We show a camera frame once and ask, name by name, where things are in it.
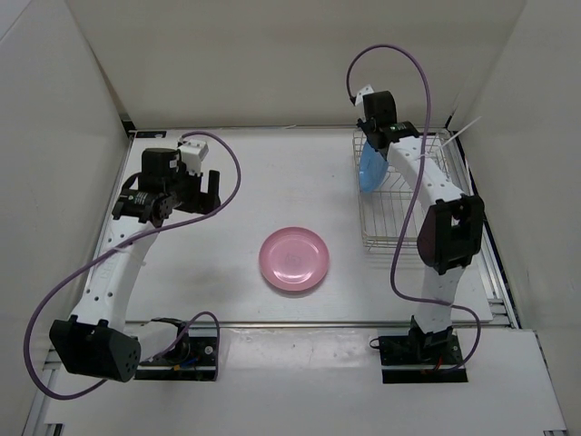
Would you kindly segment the blue plastic plate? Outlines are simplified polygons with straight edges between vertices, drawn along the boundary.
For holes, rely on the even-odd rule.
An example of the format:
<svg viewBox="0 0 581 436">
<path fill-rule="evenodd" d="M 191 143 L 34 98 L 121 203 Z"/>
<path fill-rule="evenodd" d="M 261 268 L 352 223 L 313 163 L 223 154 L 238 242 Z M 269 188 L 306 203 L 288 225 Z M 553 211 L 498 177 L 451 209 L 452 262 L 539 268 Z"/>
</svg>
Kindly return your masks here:
<svg viewBox="0 0 581 436">
<path fill-rule="evenodd" d="M 389 170 L 389 162 L 368 141 L 363 144 L 359 157 L 359 189 L 371 193 L 381 187 Z"/>
</svg>

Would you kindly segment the pink plastic plate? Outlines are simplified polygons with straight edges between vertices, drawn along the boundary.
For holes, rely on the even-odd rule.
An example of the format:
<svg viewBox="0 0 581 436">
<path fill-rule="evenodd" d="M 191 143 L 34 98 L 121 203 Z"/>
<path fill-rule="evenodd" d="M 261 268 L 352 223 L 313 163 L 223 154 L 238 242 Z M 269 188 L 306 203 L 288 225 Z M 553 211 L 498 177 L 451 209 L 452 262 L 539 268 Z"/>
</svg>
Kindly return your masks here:
<svg viewBox="0 0 581 436">
<path fill-rule="evenodd" d="M 285 227 L 270 234 L 258 255 L 262 277 L 282 292 L 308 292 L 318 286 L 330 268 L 330 251 L 315 232 Z"/>
</svg>

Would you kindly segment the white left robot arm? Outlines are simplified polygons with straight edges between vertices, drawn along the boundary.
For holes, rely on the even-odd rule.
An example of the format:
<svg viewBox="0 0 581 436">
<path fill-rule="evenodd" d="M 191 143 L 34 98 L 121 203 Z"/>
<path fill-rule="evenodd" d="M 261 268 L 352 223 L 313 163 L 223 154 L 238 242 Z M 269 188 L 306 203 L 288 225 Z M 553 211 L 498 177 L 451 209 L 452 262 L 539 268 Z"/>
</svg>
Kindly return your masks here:
<svg viewBox="0 0 581 436">
<path fill-rule="evenodd" d="M 128 382 L 140 363 L 173 365 L 189 356 L 190 341 L 180 335 L 184 322 L 148 322 L 135 335 L 125 333 L 128 303 L 146 254 L 174 211 L 208 214 L 221 204 L 220 174 L 212 170 L 202 190 L 204 141 L 174 148 L 147 148 L 141 169 L 129 176 L 114 203 L 103 260 L 68 320 L 57 320 L 49 338 L 66 370 L 97 379 Z"/>
</svg>

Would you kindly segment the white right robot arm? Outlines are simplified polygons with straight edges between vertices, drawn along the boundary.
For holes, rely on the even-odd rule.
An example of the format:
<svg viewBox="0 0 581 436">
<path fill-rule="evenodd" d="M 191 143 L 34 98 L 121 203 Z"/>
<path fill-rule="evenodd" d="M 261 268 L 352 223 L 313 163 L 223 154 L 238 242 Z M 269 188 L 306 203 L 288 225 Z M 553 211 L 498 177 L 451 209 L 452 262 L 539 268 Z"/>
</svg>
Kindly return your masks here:
<svg viewBox="0 0 581 436">
<path fill-rule="evenodd" d="M 358 121 L 371 150 L 396 169 L 412 191 L 409 205 L 421 206 L 424 221 L 417 237 L 425 265 L 418 308 L 412 316 L 408 352 L 416 362 L 440 356 L 452 341 L 451 314 L 459 281 L 481 247 L 484 203 L 453 184 L 427 153 L 427 136 L 397 119 L 388 91 L 367 85 L 354 98 Z"/>
</svg>

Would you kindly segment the aluminium front table rail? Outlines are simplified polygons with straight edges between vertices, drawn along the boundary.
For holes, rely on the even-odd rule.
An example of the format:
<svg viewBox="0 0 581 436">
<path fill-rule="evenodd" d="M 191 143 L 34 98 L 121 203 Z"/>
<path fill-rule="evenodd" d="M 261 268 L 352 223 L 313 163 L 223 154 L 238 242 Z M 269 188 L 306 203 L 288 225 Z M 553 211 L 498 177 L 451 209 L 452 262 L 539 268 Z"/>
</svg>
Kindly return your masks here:
<svg viewBox="0 0 581 436">
<path fill-rule="evenodd" d="M 396 328 L 409 327 L 409 322 L 235 322 L 220 320 L 224 328 L 232 329 L 324 329 L 324 328 Z"/>
</svg>

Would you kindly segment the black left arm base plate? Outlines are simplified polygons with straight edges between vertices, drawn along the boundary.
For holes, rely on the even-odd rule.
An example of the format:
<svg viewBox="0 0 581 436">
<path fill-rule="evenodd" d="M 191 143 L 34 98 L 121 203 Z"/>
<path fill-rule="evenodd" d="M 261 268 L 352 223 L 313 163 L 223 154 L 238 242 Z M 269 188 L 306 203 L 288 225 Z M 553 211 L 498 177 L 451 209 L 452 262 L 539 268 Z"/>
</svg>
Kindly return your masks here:
<svg viewBox="0 0 581 436">
<path fill-rule="evenodd" d="M 175 348 L 143 362 L 134 375 L 137 381 L 216 382 L 218 379 L 219 330 L 202 326 L 190 329 Z"/>
</svg>

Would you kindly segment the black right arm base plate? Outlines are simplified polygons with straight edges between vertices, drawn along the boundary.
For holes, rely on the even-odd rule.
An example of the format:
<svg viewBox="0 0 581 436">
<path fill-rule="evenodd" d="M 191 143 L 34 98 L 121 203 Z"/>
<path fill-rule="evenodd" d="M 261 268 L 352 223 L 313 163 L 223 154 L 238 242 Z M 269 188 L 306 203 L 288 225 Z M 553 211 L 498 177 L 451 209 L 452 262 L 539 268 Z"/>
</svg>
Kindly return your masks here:
<svg viewBox="0 0 581 436">
<path fill-rule="evenodd" d="M 383 384 L 466 383 L 464 367 L 453 370 L 463 361 L 457 335 L 436 349 L 418 354 L 412 349 L 407 335 L 372 338 L 372 350 L 379 352 Z"/>
</svg>

